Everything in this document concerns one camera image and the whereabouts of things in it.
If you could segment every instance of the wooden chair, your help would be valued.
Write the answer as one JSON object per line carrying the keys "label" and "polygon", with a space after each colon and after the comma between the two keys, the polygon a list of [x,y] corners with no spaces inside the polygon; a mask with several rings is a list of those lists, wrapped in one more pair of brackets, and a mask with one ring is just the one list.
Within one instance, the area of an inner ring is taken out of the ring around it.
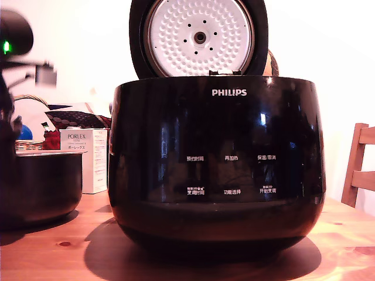
{"label": "wooden chair", "polygon": [[354,129],[352,149],[347,165],[341,202],[356,206],[358,188],[375,191],[375,172],[362,172],[365,145],[375,145],[375,127],[358,123]]}

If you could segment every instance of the rice cooker lid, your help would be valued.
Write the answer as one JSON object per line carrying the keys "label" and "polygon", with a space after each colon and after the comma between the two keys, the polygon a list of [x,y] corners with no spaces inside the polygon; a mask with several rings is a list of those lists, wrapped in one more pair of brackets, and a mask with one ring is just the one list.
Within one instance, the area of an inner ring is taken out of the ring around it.
{"label": "rice cooker lid", "polygon": [[263,0],[134,0],[130,43],[139,78],[262,75],[267,13]]}

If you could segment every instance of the wood grain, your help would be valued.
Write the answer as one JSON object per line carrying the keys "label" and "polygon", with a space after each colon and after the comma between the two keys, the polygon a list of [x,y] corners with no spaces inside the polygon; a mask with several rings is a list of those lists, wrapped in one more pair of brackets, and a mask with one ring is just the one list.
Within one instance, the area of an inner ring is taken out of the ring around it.
{"label": "wood grain", "polygon": [[363,143],[366,145],[375,145],[375,127],[362,128],[359,143]]}
{"label": "wood grain", "polygon": [[1,280],[375,280],[375,218],[327,199],[309,236],[269,260],[161,259],[131,242],[107,192],[84,194],[62,223],[1,234]]}
{"label": "wood grain", "polygon": [[352,186],[375,191],[375,172],[354,171]]}
{"label": "wood grain", "polygon": [[346,177],[341,202],[353,208],[356,206],[358,187],[352,186],[354,171],[361,171],[365,144],[360,143],[361,130],[368,128],[368,124],[358,123],[354,128],[352,148],[347,164]]}

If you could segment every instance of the glossy black surface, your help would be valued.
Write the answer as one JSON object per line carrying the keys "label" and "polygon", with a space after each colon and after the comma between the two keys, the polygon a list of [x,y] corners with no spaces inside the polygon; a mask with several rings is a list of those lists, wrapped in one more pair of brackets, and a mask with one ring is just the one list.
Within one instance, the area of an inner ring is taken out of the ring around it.
{"label": "glossy black surface", "polygon": [[1,50],[1,60],[10,56],[20,56],[28,53],[34,44],[34,35],[30,24],[20,14],[7,9],[0,11],[0,44],[5,41],[12,46],[11,52],[4,54]]}
{"label": "glossy black surface", "polygon": [[[129,18],[129,42],[134,69],[139,79],[158,77],[147,59],[143,30],[149,11],[156,0],[133,0]],[[263,0],[241,0],[254,24],[253,58],[243,75],[262,75],[268,54],[268,18]]]}
{"label": "glossy black surface", "polygon": [[142,244],[286,248],[315,225],[325,189],[309,81],[175,77],[117,88],[108,192],[116,220]]}
{"label": "glossy black surface", "polygon": [[72,212],[81,200],[81,154],[17,156],[14,166],[2,165],[1,170],[2,231],[52,222]]}

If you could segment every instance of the metal pot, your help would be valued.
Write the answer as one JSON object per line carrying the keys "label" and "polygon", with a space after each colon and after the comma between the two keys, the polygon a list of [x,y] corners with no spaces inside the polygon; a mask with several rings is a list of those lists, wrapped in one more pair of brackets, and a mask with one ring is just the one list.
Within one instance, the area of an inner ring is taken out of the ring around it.
{"label": "metal pot", "polygon": [[0,230],[31,227],[72,212],[82,197],[82,152],[18,152],[2,166]]}

